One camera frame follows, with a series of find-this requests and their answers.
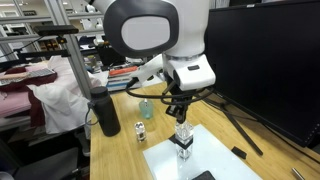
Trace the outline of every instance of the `glass bottle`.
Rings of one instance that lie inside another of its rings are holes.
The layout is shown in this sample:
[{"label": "glass bottle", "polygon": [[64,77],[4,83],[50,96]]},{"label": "glass bottle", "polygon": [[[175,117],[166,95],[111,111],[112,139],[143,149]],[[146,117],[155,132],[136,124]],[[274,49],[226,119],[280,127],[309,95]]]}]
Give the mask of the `glass bottle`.
[{"label": "glass bottle", "polygon": [[186,161],[192,153],[193,126],[188,121],[176,122],[175,131],[177,155]]}]

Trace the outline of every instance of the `black water bottle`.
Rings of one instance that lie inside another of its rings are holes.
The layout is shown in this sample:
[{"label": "black water bottle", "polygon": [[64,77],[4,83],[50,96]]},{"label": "black water bottle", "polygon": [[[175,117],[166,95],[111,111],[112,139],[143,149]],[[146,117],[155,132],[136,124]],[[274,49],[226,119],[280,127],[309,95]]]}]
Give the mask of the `black water bottle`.
[{"label": "black water bottle", "polygon": [[90,90],[93,112],[105,136],[114,136],[120,132],[120,123],[108,89],[100,86]]}]

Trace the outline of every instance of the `wooden desk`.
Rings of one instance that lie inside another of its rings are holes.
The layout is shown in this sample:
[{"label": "wooden desk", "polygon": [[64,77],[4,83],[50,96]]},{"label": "wooden desk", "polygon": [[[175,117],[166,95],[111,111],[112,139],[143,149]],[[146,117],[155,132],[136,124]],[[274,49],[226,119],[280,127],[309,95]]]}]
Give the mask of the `wooden desk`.
[{"label": "wooden desk", "polygon": [[[135,90],[145,94],[161,94],[165,84],[157,84]],[[100,126],[91,130],[90,179],[123,180],[152,179],[143,151],[166,140],[174,133],[175,118],[165,114],[166,105],[154,102],[154,117],[144,120],[140,116],[138,103],[141,99],[120,93],[112,96],[121,131],[113,137],[103,135]],[[264,152],[259,156],[242,138],[230,121],[220,111],[200,101],[191,104],[187,119],[193,124],[202,124],[226,147],[239,147],[247,153],[243,160],[263,179],[295,179],[291,168],[296,168],[307,180],[320,179],[320,165],[299,153],[257,122],[239,121],[244,130]],[[138,143],[134,124],[142,121],[147,130],[147,141]],[[301,148],[320,160],[310,149]]]}]

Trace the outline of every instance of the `computer monitor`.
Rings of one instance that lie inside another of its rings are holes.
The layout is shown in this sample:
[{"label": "computer monitor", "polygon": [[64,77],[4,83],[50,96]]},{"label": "computer monitor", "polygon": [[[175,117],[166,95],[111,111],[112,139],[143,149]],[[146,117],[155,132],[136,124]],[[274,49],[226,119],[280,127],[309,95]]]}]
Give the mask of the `computer monitor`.
[{"label": "computer monitor", "polygon": [[97,51],[103,66],[118,66],[126,63],[126,57],[112,47],[98,47]]},{"label": "computer monitor", "polygon": [[320,132],[319,17],[319,1],[215,9],[205,37],[215,93],[303,147]]}]

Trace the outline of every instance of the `cable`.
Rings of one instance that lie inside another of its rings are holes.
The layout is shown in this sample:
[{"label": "cable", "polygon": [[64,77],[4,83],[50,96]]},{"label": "cable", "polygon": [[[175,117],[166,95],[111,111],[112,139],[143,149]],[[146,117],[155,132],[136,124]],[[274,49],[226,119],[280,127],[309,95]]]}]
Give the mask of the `cable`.
[{"label": "cable", "polygon": [[[34,41],[30,42],[29,44],[27,44],[27,45],[25,45],[25,46],[23,46],[23,47],[21,47],[21,48],[19,48],[19,49],[23,49],[23,48],[25,48],[25,47],[29,46],[30,44],[35,43],[35,42],[39,41],[39,40],[40,40],[40,39],[42,39],[43,37],[44,37],[44,36],[41,36],[41,37],[39,37],[38,39],[36,39],[36,40],[34,40]],[[15,51],[12,51],[12,52],[10,52],[10,53],[8,53],[8,54],[2,55],[2,56],[0,56],[0,58],[3,58],[3,57],[6,57],[6,56],[9,56],[10,54],[13,54],[14,52],[15,52]]]},{"label": "cable", "polygon": [[295,146],[293,146],[292,144],[290,144],[288,141],[286,141],[285,139],[283,139],[279,134],[275,133],[272,129],[270,129],[267,125],[261,123],[264,127],[266,127],[270,132],[272,132],[274,135],[276,135],[279,139],[281,139],[283,142],[285,142],[286,144],[288,144],[289,146],[291,146],[293,149],[295,149],[296,151],[299,151],[301,154],[307,156],[308,158],[310,158],[312,161],[316,162],[317,164],[320,164],[320,161],[316,160],[315,158],[311,157],[309,154],[301,151],[300,149],[296,148]]},{"label": "cable", "polygon": [[131,92],[129,88],[131,86],[133,86],[138,81],[139,81],[138,78],[134,77],[127,84],[125,90],[130,96],[137,97],[137,98],[149,98],[149,99],[185,98],[185,97],[193,96],[195,94],[198,94],[198,93],[204,91],[204,89],[201,89],[201,90],[197,90],[196,92],[179,94],[179,95],[143,95],[143,94],[136,94],[136,93]]},{"label": "cable", "polygon": [[223,112],[223,113],[230,114],[231,116],[234,116],[234,117],[237,117],[237,118],[241,118],[241,119],[246,119],[246,120],[250,120],[250,121],[259,122],[259,121],[256,120],[256,119],[252,119],[252,118],[248,118],[248,117],[243,117],[243,116],[235,115],[235,114],[230,113],[229,111],[225,111],[225,110],[219,108],[219,107],[216,105],[216,104],[219,104],[218,102],[215,102],[215,101],[213,101],[213,100],[211,100],[211,99],[203,99],[203,101],[204,101],[205,103],[207,103],[208,105],[210,105],[211,107],[213,107],[213,108],[215,108],[215,109],[217,109],[217,110],[219,110],[219,111],[221,111],[221,112]]},{"label": "cable", "polygon": [[163,104],[166,104],[166,105],[188,105],[188,104],[191,104],[193,102],[196,102],[196,101],[200,101],[206,97],[208,97],[210,94],[213,93],[213,88],[211,88],[211,90],[209,90],[209,92],[207,92],[206,94],[202,95],[202,96],[199,96],[195,99],[191,99],[191,100],[188,100],[188,101],[179,101],[179,102],[168,102],[168,101],[165,101],[164,98],[161,98],[161,102]]},{"label": "cable", "polygon": [[84,122],[85,122],[86,125],[89,125],[89,126],[96,125],[96,124],[99,122],[99,121],[97,120],[97,121],[94,122],[94,123],[89,123],[88,120],[87,120],[88,114],[89,114],[89,112],[90,112],[90,109],[91,109],[93,106],[94,106],[94,103],[88,102],[88,111],[87,111],[87,113],[86,113],[86,117],[85,117],[85,119],[84,119]]}]

